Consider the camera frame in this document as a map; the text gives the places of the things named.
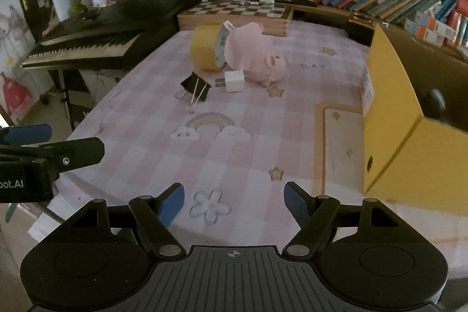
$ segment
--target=yellow cylinder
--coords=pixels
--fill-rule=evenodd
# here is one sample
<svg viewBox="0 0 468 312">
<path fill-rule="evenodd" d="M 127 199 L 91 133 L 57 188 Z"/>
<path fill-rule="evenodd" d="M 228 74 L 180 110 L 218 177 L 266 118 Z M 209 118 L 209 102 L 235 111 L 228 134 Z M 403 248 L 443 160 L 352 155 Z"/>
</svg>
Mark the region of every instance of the yellow cylinder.
<svg viewBox="0 0 468 312">
<path fill-rule="evenodd" d="M 224 63 L 224 45 L 229 30 L 223 24 L 200 24 L 190 43 L 190 59 L 197 68 L 220 71 Z"/>
</svg>

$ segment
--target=pink checkered tablecloth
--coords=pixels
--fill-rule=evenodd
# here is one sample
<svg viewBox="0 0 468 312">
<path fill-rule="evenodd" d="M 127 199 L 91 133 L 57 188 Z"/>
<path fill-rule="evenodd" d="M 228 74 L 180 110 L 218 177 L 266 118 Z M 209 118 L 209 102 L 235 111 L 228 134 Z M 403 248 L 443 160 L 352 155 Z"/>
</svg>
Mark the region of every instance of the pink checkered tablecloth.
<svg viewBox="0 0 468 312">
<path fill-rule="evenodd" d="M 194 70 L 191 36 L 181 31 L 154 51 L 78 126 L 70 139 L 99 137 L 106 153 L 99 165 L 62 174 L 59 192 L 79 208 L 93 198 L 115 205 L 156 196 L 179 182 L 185 205 L 170 230 L 187 248 L 281 249 L 298 231 L 284 206 L 284 184 L 311 190 L 315 104 L 360 105 L 367 48 L 342 30 L 294 21 L 287 38 L 265 37 L 287 59 L 286 76 L 276 84 L 282 97 L 250 81 L 243 92 L 226 93 L 214 87 L 220 73 L 195 70 L 212 88 L 189 114 L 190 96 L 174 95 Z M 275 167 L 284 171 L 280 181 L 272 181 Z"/>
</svg>

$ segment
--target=binder clip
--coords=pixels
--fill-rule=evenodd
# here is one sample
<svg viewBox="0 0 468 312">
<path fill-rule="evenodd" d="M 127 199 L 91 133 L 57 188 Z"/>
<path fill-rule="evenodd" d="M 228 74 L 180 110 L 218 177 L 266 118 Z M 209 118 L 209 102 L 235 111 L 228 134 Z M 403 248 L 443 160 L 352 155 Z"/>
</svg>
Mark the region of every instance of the binder clip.
<svg viewBox="0 0 468 312">
<path fill-rule="evenodd" d="M 190 100 L 190 104 L 186 109 L 190 114 L 193 114 L 195 113 L 195 106 L 197 105 L 198 101 L 205 101 L 207 99 L 208 91 L 210 90 L 211 85 L 196 75 L 194 72 L 192 72 L 192 74 L 184 81 L 182 81 L 180 85 L 182 85 L 183 90 L 177 92 L 175 97 L 177 99 L 183 99 L 187 93 L 190 93 L 192 95 L 192 99 Z"/>
</svg>

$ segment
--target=chessboard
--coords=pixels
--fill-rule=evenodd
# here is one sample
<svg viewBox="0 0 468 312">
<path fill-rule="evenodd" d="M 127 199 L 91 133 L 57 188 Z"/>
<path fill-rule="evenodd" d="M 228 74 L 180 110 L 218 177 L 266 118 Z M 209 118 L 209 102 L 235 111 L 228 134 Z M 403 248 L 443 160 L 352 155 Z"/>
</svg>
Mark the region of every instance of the chessboard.
<svg viewBox="0 0 468 312">
<path fill-rule="evenodd" d="M 250 22 L 263 23 L 265 35 L 287 36 L 293 19 L 292 8 L 259 2 L 202 2 L 198 6 L 177 15 L 181 30 L 194 30 L 203 23 L 230 21 L 241 27 Z"/>
</svg>

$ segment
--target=pink plush toy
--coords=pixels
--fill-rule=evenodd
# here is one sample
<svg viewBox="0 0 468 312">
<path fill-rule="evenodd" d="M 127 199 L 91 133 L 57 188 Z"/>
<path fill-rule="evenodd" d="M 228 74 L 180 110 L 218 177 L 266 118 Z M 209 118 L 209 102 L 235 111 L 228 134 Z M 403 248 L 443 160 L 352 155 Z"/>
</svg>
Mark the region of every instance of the pink plush toy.
<svg viewBox="0 0 468 312">
<path fill-rule="evenodd" d="M 232 69 L 243 70 L 246 78 L 270 86 L 284 77 L 286 60 L 277 47 L 266 41 L 263 29 L 261 23 L 234 28 L 226 40 L 224 57 Z"/>
</svg>

